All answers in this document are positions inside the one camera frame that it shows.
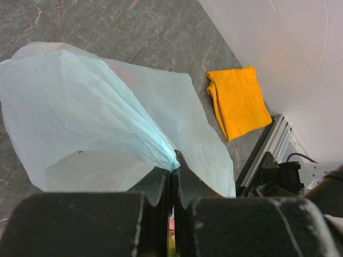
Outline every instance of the orange cloth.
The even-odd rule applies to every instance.
[[[211,81],[207,93],[213,98],[214,113],[228,141],[272,122],[253,67],[206,75]]]

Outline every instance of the yellow towel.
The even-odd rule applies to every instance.
[[[207,93],[213,98],[214,113],[228,141],[272,122],[253,67],[206,75],[211,81]]]

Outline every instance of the cable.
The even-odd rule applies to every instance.
[[[300,153],[291,153],[291,154],[287,157],[286,162],[289,162],[289,159],[290,159],[292,156],[294,156],[294,155],[298,155],[298,156],[300,156],[300,157],[303,157],[303,158],[309,160],[310,162],[318,163],[318,162],[316,162],[315,160],[313,160],[312,158],[310,158],[310,157],[308,157],[308,156],[306,156],[306,155],[304,155],[304,154],[300,154]]]

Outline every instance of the stone surface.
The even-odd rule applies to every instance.
[[[0,61],[30,41],[65,42],[101,57],[190,74],[209,124],[234,162],[235,177],[262,130],[225,142],[206,94],[205,71],[241,67],[197,0],[3,0]],[[14,206],[39,192],[18,160],[1,119],[0,231]]]

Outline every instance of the crumpled plastic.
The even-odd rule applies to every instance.
[[[4,124],[31,182],[44,191],[124,191],[154,166],[189,167],[235,196],[233,164],[188,74],[35,42],[0,63]]]

